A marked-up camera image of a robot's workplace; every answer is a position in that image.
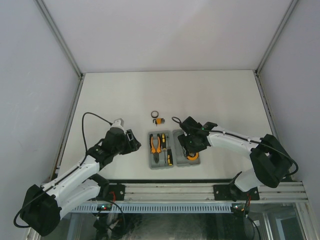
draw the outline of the gray tool case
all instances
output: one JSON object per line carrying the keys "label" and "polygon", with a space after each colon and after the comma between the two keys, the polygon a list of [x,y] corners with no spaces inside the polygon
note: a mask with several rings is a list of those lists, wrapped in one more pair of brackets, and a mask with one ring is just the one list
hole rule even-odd
{"label": "gray tool case", "polygon": [[[159,153],[159,162],[156,163],[154,160],[154,154],[151,153],[151,146],[150,146],[150,135],[153,135],[153,145],[154,148],[157,149],[158,147],[158,134],[160,134],[160,141],[162,141],[162,134],[165,134],[166,137],[166,150],[163,150],[161,146],[161,153]],[[173,141],[173,135],[170,131],[152,131],[148,133],[148,145],[149,145],[149,166],[151,169],[168,169],[173,168],[175,163],[175,147]],[[172,165],[168,165],[168,147],[171,148],[172,151]]]}
{"label": "gray tool case", "polygon": [[196,160],[189,160],[186,158],[184,150],[180,145],[178,136],[184,134],[184,131],[181,129],[173,130],[173,142],[175,150],[175,163],[178,167],[187,167],[187,166],[197,166],[200,164],[200,156]]}

